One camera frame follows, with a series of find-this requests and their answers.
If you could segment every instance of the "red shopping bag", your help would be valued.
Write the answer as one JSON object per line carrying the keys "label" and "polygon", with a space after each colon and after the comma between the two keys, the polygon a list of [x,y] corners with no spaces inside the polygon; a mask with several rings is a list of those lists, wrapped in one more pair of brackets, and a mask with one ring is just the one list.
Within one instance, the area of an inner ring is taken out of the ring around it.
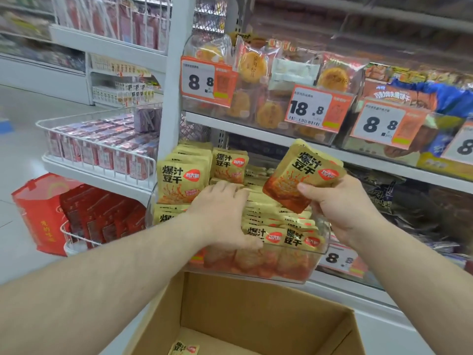
{"label": "red shopping bag", "polygon": [[59,195],[81,184],[74,179],[48,173],[30,180],[11,194],[39,251],[66,255],[66,240],[60,228],[67,219],[59,204]]}

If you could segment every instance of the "white metal upright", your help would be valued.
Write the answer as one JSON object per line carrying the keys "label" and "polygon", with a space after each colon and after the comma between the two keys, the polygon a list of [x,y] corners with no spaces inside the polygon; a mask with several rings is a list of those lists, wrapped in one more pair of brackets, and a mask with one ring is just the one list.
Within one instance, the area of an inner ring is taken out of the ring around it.
{"label": "white metal upright", "polygon": [[186,41],[192,34],[195,0],[173,0],[171,30],[169,33],[166,87],[164,89],[163,118],[157,157],[171,153],[179,139],[181,122],[180,75],[181,56]]}

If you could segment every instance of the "blue object on floor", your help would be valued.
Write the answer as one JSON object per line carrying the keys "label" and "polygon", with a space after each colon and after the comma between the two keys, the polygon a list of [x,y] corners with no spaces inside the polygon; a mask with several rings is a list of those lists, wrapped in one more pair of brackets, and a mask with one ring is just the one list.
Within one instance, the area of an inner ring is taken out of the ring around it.
{"label": "blue object on floor", "polygon": [[10,123],[9,119],[0,118],[0,134],[13,132],[13,126]]}

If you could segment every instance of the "tile floor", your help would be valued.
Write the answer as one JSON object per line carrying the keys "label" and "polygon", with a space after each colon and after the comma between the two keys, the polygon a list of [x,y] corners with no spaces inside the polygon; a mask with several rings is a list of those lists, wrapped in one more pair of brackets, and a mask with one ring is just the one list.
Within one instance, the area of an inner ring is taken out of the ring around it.
{"label": "tile floor", "polygon": [[41,155],[44,134],[34,123],[41,119],[97,111],[94,106],[64,101],[0,86],[0,115],[15,131],[0,134],[0,284],[60,259],[36,250],[11,193],[46,173]]}

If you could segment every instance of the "person's left hand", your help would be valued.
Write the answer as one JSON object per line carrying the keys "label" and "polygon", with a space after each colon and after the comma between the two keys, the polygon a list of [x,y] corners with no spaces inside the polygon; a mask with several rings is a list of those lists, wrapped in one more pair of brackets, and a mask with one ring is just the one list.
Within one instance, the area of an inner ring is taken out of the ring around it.
{"label": "person's left hand", "polygon": [[241,231],[243,208],[249,191],[239,185],[219,181],[209,185],[192,201],[186,211],[192,224],[205,238],[207,245],[217,244],[226,249],[259,249],[263,242]]}

